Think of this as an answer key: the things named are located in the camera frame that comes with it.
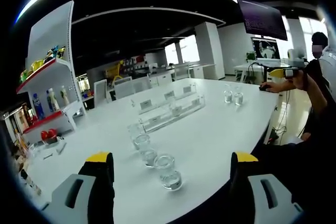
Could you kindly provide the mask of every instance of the plastic bottle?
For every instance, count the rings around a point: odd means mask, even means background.
[[[47,90],[47,101],[48,101],[48,105],[49,105],[50,112],[53,112],[54,109],[52,108],[53,105],[52,105],[52,103],[51,103],[51,97],[50,97],[50,94],[49,94],[49,90]]]
[[[50,97],[51,105],[53,107],[54,112],[59,111],[58,102],[56,100],[55,93],[52,88],[49,89],[49,97]]]
[[[35,107],[37,118],[39,120],[44,119],[45,116],[44,116],[44,112],[43,112],[43,109],[42,109],[42,105],[41,105],[41,102],[40,102],[39,98],[37,97],[36,93],[33,95],[33,104],[34,104],[34,107]]]
[[[69,102],[69,99],[68,99],[67,91],[65,90],[64,86],[62,86],[62,89],[61,89],[61,96],[64,99],[65,105],[68,105],[70,102]]]

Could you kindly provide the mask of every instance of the white bottle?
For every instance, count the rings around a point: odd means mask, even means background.
[[[64,86],[62,86],[62,89],[61,89],[61,96],[64,99],[65,105],[69,105],[70,102],[69,102],[69,99],[68,99],[68,94],[67,94],[67,91],[65,90]]]
[[[50,96],[51,105],[53,107],[54,112],[59,111],[58,102],[56,100],[55,93],[52,88],[49,89],[49,96]]]

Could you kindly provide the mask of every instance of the white pillar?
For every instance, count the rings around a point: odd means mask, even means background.
[[[303,50],[305,58],[307,58],[305,35],[299,19],[288,18],[288,25],[292,35],[294,49]]]
[[[181,51],[180,42],[176,42],[175,43],[175,47],[176,47],[177,58],[179,60],[178,64],[183,64],[183,58],[182,58],[182,51]]]
[[[215,64],[217,79],[225,77],[222,48],[215,24],[204,22],[195,27],[200,63]]]

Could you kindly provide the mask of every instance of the tv screen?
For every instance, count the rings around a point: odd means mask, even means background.
[[[248,34],[287,40],[281,13],[273,7],[246,0],[238,0]]]
[[[251,38],[256,58],[280,59],[277,42],[273,39]]]

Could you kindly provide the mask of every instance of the monitor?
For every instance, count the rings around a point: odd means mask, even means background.
[[[251,38],[256,58],[280,59],[279,49],[276,40]]]
[[[278,9],[246,0],[239,0],[238,3],[248,34],[287,40],[284,21]]]

